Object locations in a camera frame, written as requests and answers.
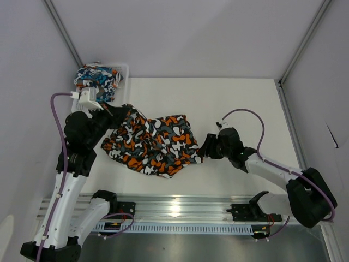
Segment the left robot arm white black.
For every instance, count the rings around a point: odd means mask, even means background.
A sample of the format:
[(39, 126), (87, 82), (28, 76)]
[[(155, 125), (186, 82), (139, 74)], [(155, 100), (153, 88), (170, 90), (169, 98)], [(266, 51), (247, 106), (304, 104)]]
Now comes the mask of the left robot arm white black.
[(72, 220), (80, 192), (97, 157), (97, 143), (125, 120), (126, 106), (103, 104), (100, 110), (73, 112), (59, 131), (63, 135), (55, 188), (43, 222), (34, 239), (23, 243), (20, 253), (31, 261), (78, 261), (82, 245), (96, 224), (118, 213), (116, 193), (98, 190), (89, 206)]

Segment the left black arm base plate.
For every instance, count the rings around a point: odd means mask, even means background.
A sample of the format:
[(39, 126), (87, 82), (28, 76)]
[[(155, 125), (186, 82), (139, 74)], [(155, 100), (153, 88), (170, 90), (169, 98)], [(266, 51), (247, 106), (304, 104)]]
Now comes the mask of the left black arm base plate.
[(121, 220), (130, 220), (132, 216), (135, 215), (136, 211), (136, 203), (130, 202), (130, 201), (120, 201), (118, 202), (116, 207), (113, 207), (111, 211), (109, 212), (110, 215), (113, 214), (113, 216), (110, 217), (110, 219), (121, 219)]

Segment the orange black camouflage shorts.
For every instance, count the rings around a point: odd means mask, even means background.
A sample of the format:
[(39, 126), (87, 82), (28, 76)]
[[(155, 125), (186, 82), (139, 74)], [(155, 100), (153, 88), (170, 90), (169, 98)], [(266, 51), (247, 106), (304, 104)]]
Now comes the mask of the orange black camouflage shorts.
[(189, 164), (201, 164), (197, 140), (186, 115), (155, 119), (131, 104), (119, 127), (101, 143), (101, 149), (124, 167), (164, 178), (172, 178)]

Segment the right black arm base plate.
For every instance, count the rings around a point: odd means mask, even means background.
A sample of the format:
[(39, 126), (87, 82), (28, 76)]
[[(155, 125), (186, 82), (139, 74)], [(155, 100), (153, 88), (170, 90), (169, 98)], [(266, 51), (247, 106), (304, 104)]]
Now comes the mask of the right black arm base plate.
[(231, 204), (226, 212), (232, 215), (235, 222), (281, 222), (279, 214), (266, 214), (257, 206), (250, 204)]

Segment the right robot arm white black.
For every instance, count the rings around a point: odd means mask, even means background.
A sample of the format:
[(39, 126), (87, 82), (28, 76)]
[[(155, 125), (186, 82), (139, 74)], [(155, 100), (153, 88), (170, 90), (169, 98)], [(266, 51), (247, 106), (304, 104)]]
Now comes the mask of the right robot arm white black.
[(267, 215), (284, 215), (313, 228), (331, 216), (338, 205), (318, 170), (300, 170), (274, 163), (258, 150), (244, 146), (234, 128), (208, 134), (199, 153), (211, 159), (227, 158), (234, 168), (259, 176), (285, 191), (285, 194), (262, 191), (250, 199), (249, 214), (255, 220)]

